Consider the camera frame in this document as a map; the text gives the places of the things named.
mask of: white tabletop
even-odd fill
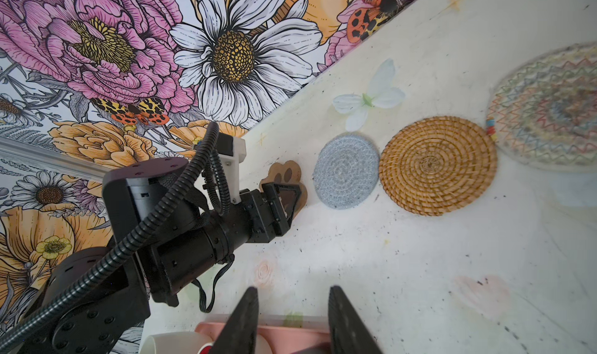
[[[380,152],[425,117],[484,125],[493,89],[511,70],[597,40],[596,0],[449,3],[416,1],[245,136],[241,188],[256,188],[272,163],[292,159],[302,167],[307,206],[286,236],[236,251],[210,316],[199,312],[190,285],[176,308],[151,303],[144,338],[221,319],[254,284],[264,316],[321,324],[329,287],[338,284],[385,353],[597,352],[595,175],[540,171],[499,152],[487,192],[441,217],[401,209],[379,183],[361,205],[341,211],[313,190],[317,155],[344,128],[332,99],[364,92],[387,58],[399,67],[394,85],[407,99],[400,108],[374,109],[360,130]],[[206,287],[213,275],[202,276]],[[486,277],[503,281],[505,305],[491,305],[500,292],[491,288],[467,299],[464,282]]]

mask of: light blue woven coaster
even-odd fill
[[[319,153],[313,182],[319,199],[333,209],[348,209],[362,203],[375,188],[379,155],[367,139],[343,134]]]

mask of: butterfly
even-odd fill
[[[164,113],[164,104],[157,97],[148,97],[138,105],[123,105],[111,100],[94,97],[91,103],[98,109],[108,112],[112,119],[124,125],[135,125],[137,120],[144,125],[166,125],[170,118]]]
[[[362,0],[373,8],[359,8],[348,19],[348,42],[364,41],[404,7],[402,0]]]

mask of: floral backdrop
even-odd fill
[[[0,159],[0,335],[66,257],[112,237],[101,184]],[[143,324],[113,349],[138,352]]]
[[[242,136],[414,0],[0,0],[0,137],[117,168]]]

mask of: coaster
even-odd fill
[[[406,126],[390,140],[379,175],[399,206],[440,216],[481,196],[496,168],[496,147],[480,126],[459,117],[432,117]]]
[[[269,172],[267,173],[267,177],[262,179],[259,182],[259,190],[263,191],[261,186],[264,183],[269,182],[276,182],[281,183],[283,185],[299,185],[300,186],[300,199],[298,200],[297,207],[294,210],[295,218],[299,211],[307,204],[307,187],[305,187],[301,182],[301,169],[300,166],[295,163],[294,161],[286,161],[283,165],[280,163],[273,163],[272,166],[269,167]],[[294,193],[288,191],[280,192],[280,199],[282,200],[282,206],[286,213],[290,213],[292,211],[291,204],[294,202]]]
[[[357,134],[343,134],[319,153],[313,182],[319,199],[333,209],[348,209],[364,201],[378,179],[377,149]]]
[[[552,171],[597,171],[597,44],[519,67],[497,87],[487,133],[508,156]]]

